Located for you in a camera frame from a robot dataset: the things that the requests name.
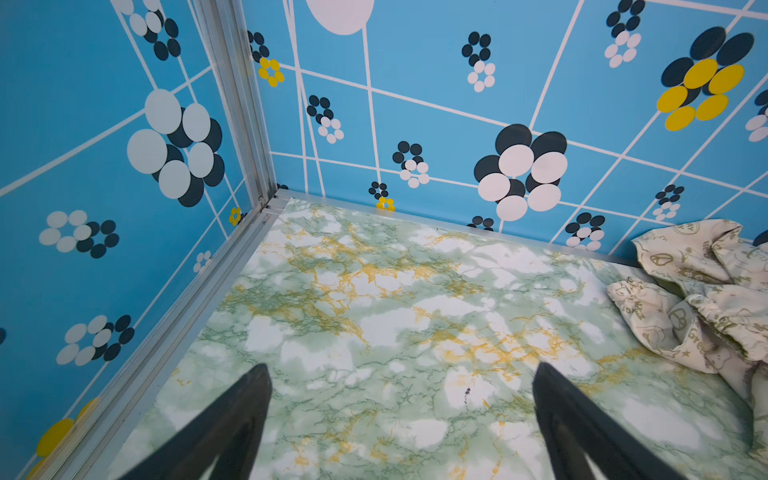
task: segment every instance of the white oval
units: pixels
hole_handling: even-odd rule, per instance
[[[531,167],[531,176],[540,184],[549,184],[562,177],[568,169],[568,159],[558,151],[541,155]]]
[[[168,198],[179,198],[184,195],[190,187],[190,169],[180,160],[172,160],[163,166],[160,170],[158,183],[160,191]]]

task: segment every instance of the white line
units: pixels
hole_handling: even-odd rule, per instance
[[[760,90],[760,88],[763,86],[763,84],[766,82],[766,80],[768,80],[768,73],[766,73],[766,74],[763,76],[763,78],[762,78],[762,79],[761,79],[759,82],[757,82],[757,85],[755,85],[755,86],[754,86],[754,88],[753,88],[753,89],[750,91],[750,93],[748,93],[748,94],[746,95],[746,97],[744,97],[744,98],[742,99],[742,101],[741,101],[741,102],[739,102],[739,104],[736,106],[736,108],[734,108],[734,109],[733,109],[733,110],[730,112],[730,114],[729,114],[729,115],[728,115],[728,116],[725,118],[725,120],[723,120],[723,123],[721,123],[720,125],[718,125],[718,126],[717,126],[717,128],[715,128],[715,131],[714,131],[714,132],[712,132],[712,134],[711,134],[711,135],[710,135],[710,136],[709,136],[709,137],[708,137],[708,138],[707,138],[707,139],[704,141],[704,143],[703,143],[703,144],[701,144],[701,147],[699,147],[699,149],[698,149],[698,150],[696,150],[696,152],[695,152],[695,153],[694,153],[694,154],[691,156],[691,158],[689,158],[689,159],[688,159],[688,161],[685,163],[685,165],[683,165],[683,167],[680,169],[680,171],[679,171],[679,172],[677,172],[677,173],[674,175],[674,177],[672,177],[672,180],[670,180],[670,181],[669,181],[667,184],[674,184],[674,183],[677,181],[677,179],[678,179],[678,178],[680,178],[680,175],[684,174],[685,170],[686,170],[686,169],[687,169],[687,168],[688,168],[688,167],[689,167],[689,166],[690,166],[690,165],[691,165],[691,164],[694,162],[694,160],[696,160],[696,158],[697,158],[697,157],[699,156],[699,154],[700,154],[700,153],[701,153],[701,152],[704,150],[704,148],[707,148],[707,145],[709,145],[709,144],[710,144],[710,142],[711,142],[711,141],[712,141],[712,140],[713,140],[713,139],[714,139],[714,138],[717,136],[717,134],[719,134],[719,133],[720,133],[720,131],[722,131],[722,130],[723,130],[723,128],[725,128],[725,126],[726,126],[726,125],[728,125],[728,122],[730,121],[730,119],[731,119],[731,118],[733,118],[733,117],[735,117],[735,116],[736,116],[736,114],[737,114],[737,113],[739,113],[739,110],[741,110],[741,108],[742,108],[742,107],[743,107],[743,106],[744,106],[744,105],[745,105],[745,104],[746,104],[746,103],[747,103],[747,102],[748,102],[748,101],[749,101],[749,100],[752,98],[752,96],[754,96],[754,95],[755,95],[755,93],[757,93],[757,91],[758,91],[758,90]],[[747,187],[744,189],[744,191],[746,191],[746,189],[747,189],[747,188],[749,188],[749,187],[751,187],[751,186],[752,186],[752,185],[748,185],[748,186],[747,186]],[[650,202],[650,204],[648,205],[648,207],[647,207],[647,208],[645,209],[645,211],[644,211],[644,212],[641,214],[641,217],[645,217],[645,216],[646,216],[646,214],[647,214],[647,213],[650,211],[650,209],[651,209],[651,208],[653,208],[653,206],[654,206],[655,204],[656,204],[656,200],[654,200],[654,201]],[[623,235],[623,236],[622,236],[622,237],[619,239],[618,243],[616,243],[616,244],[614,245],[614,247],[611,249],[611,251],[608,253],[608,255],[611,255],[611,254],[612,254],[612,253],[613,253],[613,252],[614,252],[614,251],[615,251],[615,250],[616,250],[616,249],[619,247],[619,245],[621,245],[621,242],[623,242],[623,241],[624,241],[624,240],[627,238],[627,236],[628,236],[628,235],[631,233],[631,231],[632,231],[632,230],[633,230],[633,229],[634,229],[634,228],[637,226],[637,224],[638,224],[638,223],[640,223],[640,220],[639,220],[639,219],[634,221],[634,223],[633,223],[633,224],[632,224],[632,226],[629,228],[629,230],[627,230],[627,231],[624,233],[624,235]]]
[[[716,214],[717,212],[719,212],[720,210],[722,210],[722,209],[723,209],[723,207],[725,207],[727,204],[729,204],[729,203],[731,203],[732,201],[736,200],[736,198],[737,198],[739,195],[743,194],[745,191],[747,191],[747,190],[748,190],[750,187],[752,187],[754,184],[756,184],[757,182],[759,182],[759,181],[761,181],[763,178],[765,178],[765,176],[766,176],[766,175],[768,175],[768,170],[766,170],[766,173],[764,173],[764,174],[760,175],[758,178],[756,178],[755,180],[753,180],[753,181],[752,181],[752,183],[750,183],[749,185],[747,185],[747,186],[746,186],[746,187],[744,187],[743,189],[741,189],[741,190],[739,190],[738,192],[736,192],[736,194],[735,194],[735,195],[733,195],[733,196],[732,196],[731,198],[729,198],[728,200],[726,200],[726,201],[725,201],[725,203],[723,203],[722,205],[720,205],[718,208],[716,208],[716,209],[712,210],[712,213],[711,213],[711,214],[709,214],[709,215],[707,215],[707,216],[706,216],[704,219],[706,220],[706,219],[708,219],[708,218],[711,218],[711,217],[712,217],[714,214]]]
[[[296,36],[296,22],[293,19],[291,12],[293,11],[293,0],[283,0],[283,9],[286,14],[286,22],[288,23],[288,35],[290,36],[291,47],[293,48],[293,63],[296,66],[296,88],[299,90],[299,112],[302,117],[306,115],[307,127],[310,130],[310,142],[312,143],[312,150],[315,153],[315,165],[317,166],[317,177],[320,182],[320,193],[326,196],[326,187],[323,183],[323,172],[320,170],[320,162],[317,160],[317,143],[315,142],[315,130],[312,126],[312,118],[308,112],[305,113],[305,109],[309,105],[306,99],[306,89],[304,88],[304,79],[301,75],[301,65],[299,63],[299,42]],[[304,132],[302,132],[302,152],[306,155],[306,148],[304,147]],[[309,182],[307,178],[304,178],[304,188],[309,193]]]
[[[607,172],[605,172],[605,175],[598,181],[598,183],[592,187],[592,190],[587,194],[586,197],[581,201],[581,203],[578,205],[578,208],[574,210],[574,213],[571,214],[571,216],[568,217],[568,219],[565,221],[565,223],[562,224],[562,226],[558,229],[558,232],[552,237],[552,240],[549,240],[549,243],[554,242],[559,236],[560,233],[563,231],[566,225],[568,225],[571,220],[573,220],[573,217],[576,215],[576,213],[579,211],[579,209],[584,208],[584,205],[589,201],[589,199],[592,197],[592,194],[600,188],[600,186],[605,182],[605,179],[608,178],[608,176],[611,174],[611,172],[614,171],[614,168],[616,168],[617,165],[619,165],[619,162],[621,162],[626,156],[627,153],[632,150],[632,147],[637,143],[638,140],[640,140],[640,137],[642,137],[645,132],[648,130],[648,128],[656,121],[657,118],[659,118],[659,115],[661,115],[661,112],[656,110],[656,113],[654,113],[654,116],[650,118],[650,120],[645,124],[642,130],[640,130],[640,133],[638,133],[635,138],[630,142],[630,144],[627,146],[627,148],[624,149],[624,153],[622,153],[619,158],[616,159],[613,165],[611,165],[611,168],[608,169]]]
[[[731,29],[733,29],[733,27],[735,27],[735,26],[736,26],[736,24],[739,22],[739,20],[741,20],[741,17],[743,17],[743,12],[745,12],[746,10],[749,10],[749,9],[750,9],[750,7],[752,6],[752,4],[753,4],[754,2],[755,2],[755,0],[749,0],[749,1],[746,3],[746,5],[744,5],[744,6],[741,8],[741,10],[742,10],[742,13],[740,13],[740,14],[736,15],[736,17],[734,17],[734,18],[733,18],[733,20],[731,21],[731,23],[730,23],[730,24],[728,24],[728,26],[727,26],[727,27],[725,27],[725,32],[726,32],[726,33],[730,33]]]
[[[192,77],[190,79],[190,82],[197,80],[198,78],[203,76],[205,73],[207,73],[209,70],[210,70],[210,67],[206,68],[205,70],[203,70],[199,74],[197,74],[194,77]],[[175,94],[179,90],[181,90],[182,88],[185,88],[186,86],[187,86],[187,82],[184,82],[183,84],[181,84],[178,87],[176,87],[171,93]],[[120,123],[117,123],[117,124],[113,125],[112,127],[109,127],[107,130],[101,132],[100,134],[96,135],[95,137],[93,137],[92,139],[86,141],[85,143],[83,143],[81,145],[78,145],[77,147],[75,147],[72,150],[68,151],[67,153],[61,155],[60,157],[57,157],[54,160],[49,161],[48,163],[46,163],[42,167],[39,167],[39,168],[33,170],[32,172],[26,174],[24,177],[19,178],[18,180],[16,180],[16,181],[14,181],[14,182],[4,186],[3,188],[0,188],[0,197],[2,197],[3,195],[11,193],[13,190],[16,190],[21,185],[26,184],[30,180],[34,180],[35,178],[37,178],[40,175],[42,175],[45,172],[47,172],[48,170],[51,170],[53,167],[56,167],[58,165],[63,164],[65,161],[67,161],[70,158],[72,158],[73,156],[79,154],[80,152],[82,152],[86,148],[90,147],[91,145],[96,144],[100,140],[104,140],[106,137],[108,137],[109,135],[113,134],[114,132],[120,130],[125,125],[130,124],[132,121],[136,120],[137,118],[139,118],[143,114],[144,114],[144,109],[142,108],[141,110],[139,110],[135,114],[132,114],[130,117],[126,118],[125,120],[121,121]]]
[[[235,190],[232,190],[232,184],[230,184],[230,179],[227,178],[227,174],[224,174],[224,181],[227,182],[227,188],[230,190],[230,195],[232,196],[232,200],[235,202],[235,207],[240,208],[240,202],[237,201]]]
[[[24,465],[24,468],[16,475],[16,478],[14,480],[21,480],[21,478],[24,476],[24,474],[27,472],[27,468],[32,466],[32,463],[35,462],[36,458],[38,457],[38,454],[33,453],[32,457],[27,462],[27,465]]]
[[[208,194],[208,189],[205,186],[203,186],[203,192],[205,193],[205,197],[208,200],[210,209],[214,212],[214,215],[216,216],[216,221],[219,223],[219,227],[221,227],[221,233],[224,234],[224,239],[225,240],[228,239],[230,236],[227,235],[227,231],[224,229],[224,225],[223,223],[221,223],[221,219],[219,218],[219,215],[216,213],[216,207],[214,207],[214,202],[210,199],[210,195]],[[228,203],[229,203],[229,200],[227,200],[227,202],[224,203],[224,207],[222,208],[225,208]]]
[[[118,11],[118,8],[114,6],[114,3],[112,4],[112,7],[114,8],[114,13],[116,13],[118,15],[118,18],[120,19],[120,24],[123,25],[123,30],[125,30],[125,34],[128,35],[128,40],[131,41],[131,45],[133,45],[134,47],[136,56],[139,57],[139,62],[141,62],[141,67],[144,68],[144,73],[147,74],[147,78],[149,79],[150,84],[152,84],[152,88],[154,90],[157,90],[157,84],[154,83],[154,78],[152,77],[152,73],[149,71],[147,62],[144,61],[144,56],[141,55],[141,50],[139,50],[139,46],[136,45],[136,40],[134,40],[133,32],[128,28],[128,25],[125,23],[125,18],[123,18],[123,14]]]
[[[235,188],[235,192],[237,192],[237,191],[240,189],[240,187],[242,187],[242,186],[243,186],[243,183],[244,183],[244,182],[245,182],[245,179],[242,179],[242,180],[240,181],[240,184],[238,184],[238,185],[237,185],[237,187]],[[224,211],[224,208],[226,208],[226,207],[227,207],[227,203],[229,203],[229,199],[227,199],[227,201],[226,201],[226,202],[224,202],[224,206],[223,206],[223,207],[221,207],[221,210],[219,210],[219,213],[218,213],[218,214],[216,214],[216,219],[218,219],[218,218],[219,218],[219,215],[221,215],[221,212],[223,212],[223,211]],[[193,246],[192,246],[192,248],[190,249],[189,253],[187,253],[187,255],[184,257],[184,259],[181,261],[181,263],[179,263],[179,266],[177,266],[177,267],[176,267],[176,270],[174,270],[174,272],[173,272],[173,273],[170,275],[170,278],[169,278],[169,279],[168,279],[168,281],[165,283],[165,285],[163,285],[163,287],[160,289],[160,291],[159,291],[159,292],[157,292],[157,295],[155,295],[155,296],[154,296],[154,298],[153,298],[153,299],[152,299],[152,301],[150,302],[150,304],[149,304],[149,306],[147,307],[147,309],[146,309],[146,310],[145,310],[145,311],[144,311],[144,312],[141,314],[141,316],[139,317],[139,319],[138,319],[138,320],[136,320],[136,323],[134,324],[134,328],[137,328],[137,327],[139,326],[139,323],[141,323],[141,320],[143,320],[143,319],[144,319],[144,317],[147,315],[147,313],[149,313],[150,309],[151,309],[151,308],[154,306],[155,302],[157,302],[157,299],[159,299],[159,298],[160,298],[160,295],[162,295],[162,294],[163,294],[163,292],[165,291],[165,289],[166,289],[166,288],[168,288],[168,285],[170,285],[170,282],[171,282],[171,281],[173,281],[173,279],[176,277],[177,273],[179,273],[179,270],[181,270],[181,267],[183,267],[183,266],[184,266],[184,264],[187,262],[187,259],[190,257],[190,255],[192,255],[192,253],[194,253],[195,249],[197,249],[197,245],[198,245],[198,244],[200,244],[200,242],[201,242],[201,241],[203,240],[203,238],[206,236],[206,234],[208,233],[208,230],[210,230],[210,228],[211,228],[211,227],[214,225],[214,223],[216,223],[216,219],[212,220],[212,221],[211,221],[211,222],[208,224],[208,227],[205,229],[205,231],[203,232],[203,234],[202,234],[202,235],[200,235],[200,238],[198,238],[198,239],[197,239],[197,242],[195,242],[195,243],[194,243],[194,245],[193,245]]]
[[[179,66],[181,67],[181,73],[184,74],[184,80],[187,82],[187,86],[190,89],[190,94],[192,94],[192,102],[197,103],[197,97],[194,94],[194,89],[192,88],[192,82],[190,82],[189,75],[187,75],[187,69],[184,68],[184,62],[181,61],[181,55],[177,57],[179,61]]]
[[[708,5],[705,3],[686,2],[685,0],[645,0],[649,3],[661,3],[664,5],[671,5],[673,7],[692,8],[693,10],[704,10],[705,12],[724,13],[727,15],[743,16],[748,18],[758,18],[760,20],[768,20],[768,13],[742,11],[738,8],[720,7],[717,5]]]
[[[376,175],[382,183],[382,172],[379,165],[379,145],[376,142],[376,119],[373,115],[373,93],[371,92],[371,63],[368,58],[368,30],[362,26],[362,56],[366,60],[366,83],[368,84],[368,109],[371,112],[371,134],[373,135],[373,159],[376,160]]]
[[[102,365],[101,368],[98,370],[98,372],[96,372],[96,375],[94,375],[94,378],[92,378],[91,381],[85,386],[85,389],[83,389],[83,391],[80,394],[80,396],[78,397],[78,399],[76,399],[74,401],[74,403],[72,403],[72,406],[69,407],[69,410],[67,410],[67,412],[64,414],[64,416],[61,417],[62,420],[66,419],[67,417],[69,417],[69,414],[72,413],[72,410],[74,410],[74,408],[78,405],[78,403],[80,403],[80,401],[83,399],[85,394],[88,393],[88,390],[90,390],[91,387],[94,385],[94,383],[96,383],[96,379],[98,379],[98,377],[101,375],[101,373],[104,371],[104,369],[107,368],[107,365],[109,365],[109,362],[104,362],[104,365]]]
[[[568,28],[565,30],[565,36],[563,36],[563,41],[560,42],[560,48],[558,49],[558,54],[554,56],[554,62],[552,62],[552,68],[549,69],[549,75],[547,75],[547,81],[544,83],[544,89],[541,90],[541,95],[538,97],[538,103],[536,104],[536,110],[533,112],[533,117],[531,118],[531,124],[528,125],[529,130],[533,130],[533,126],[536,123],[536,117],[538,117],[538,112],[541,110],[541,104],[544,103],[544,97],[547,94],[547,90],[549,89],[549,84],[552,82],[552,77],[554,77],[554,70],[558,67],[558,63],[560,62],[560,57],[563,55],[563,50],[565,50],[565,44],[568,43],[568,38],[571,36],[571,32],[574,29],[574,25],[576,24],[576,18],[578,18],[579,12],[581,12],[581,6],[584,4],[584,0],[579,0],[579,3],[576,5],[576,10],[574,10],[573,16],[571,16],[571,23],[568,24]]]

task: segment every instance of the green marble pattern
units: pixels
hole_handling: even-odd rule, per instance
[[[605,287],[642,271],[291,200],[110,468],[252,365],[274,394],[251,478],[552,478],[531,380],[552,363],[689,478],[765,478],[749,406],[641,346]]]

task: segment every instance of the metal edge strip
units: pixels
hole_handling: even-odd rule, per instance
[[[584,257],[592,260],[602,260],[604,262],[619,263],[620,265],[640,267],[637,261],[616,257],[613,255],[606,255],[604,253],[595,253],[586,250],[576,250],[565,245],[557,245],[556,243],[547,243],[541,240],[533,240],[531,238],[517,237],[515,235],[509,235],[508,233],[489,232],[487,230],[481,230],[478,228],[470,228],[456,223],[449,223],[442,220],[434,220],[432,218],[420,217],[418,215],[404,214],[403,212],[391,212],[388,210],[380,210],[375,207],[368,207],[366,205],[354,204],[343,200],[334,200],[328,197],[318,197],[317,195],[303,194],[293,190],[280,189],[275,193],[275,197],[267,204],[271,206],[273,202],[281,202],[283,200],[289,200],[291,198],[298,198],[300,200],[308,200],[316,204],[330,205],[331,207],[346,208],[347,210],[354,210],[358,212],[364,212],[367,214],[380,215],[382,217],[399,218],[400,220],[407,220],[413,223],[420,223],[421,225],[429,225],[430,227],[438,227],[443,230],[450,230],[454,232],[469,233],[470,235],[477,235],[479,237],[492,238],[494,240],[501,240],[510,243],[520,243],[523,245],[530,245],[532,247],[543,248],[546,250],[553,250],[555,252],[567,253],[574,257]]]
[[[129,415],[150,394],[151,404],[277,218],[275,212],[263,211],[243,219],[220,249],[218,260],[185,289],[104,387],[98,409],[86,420],[83,435],[63,445],[59,458],[42,478],[105,478],[114,454],[140,418],[135,415],[131,424],[127,422]]]

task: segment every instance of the yellow oval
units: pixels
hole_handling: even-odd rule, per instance
[[[725,95],[715,95],[701,102],[696,109],[696,118],[702,121],[712,120],[717,115],[723,113],[728,108],[728,97]]]
[[[667,122],[664,125],[666,125],[667,130],[669,131],[680,131],[690,125],[690,122],[694,121],[695,117],[696,110],[690,105],[687,105],[673,111],[670,116],[667,117]]]
[[[717,73],[717,60],[707,58],[695,64],[685,74],[683,85],[690,89],[703,87]]]
[[[64,435],[69,433],[73,425],[73,419],[63,419],[60,422],[54,423],[53,426],[40,438],[37,449],[38,457],[47,457],[50,455],[56,448],[56,445],[61,443]]]
[[[712,77],[712,80],[710,80],[710,92],[715,95],[724,94],[737,86],[742,78],[744,78],[744,67],[741,65],[728,65]]]
[[[688,89],[680,85],[665,91],[656,102],[656,108],[663,114],[668,114],[680,107],[688,97]]]

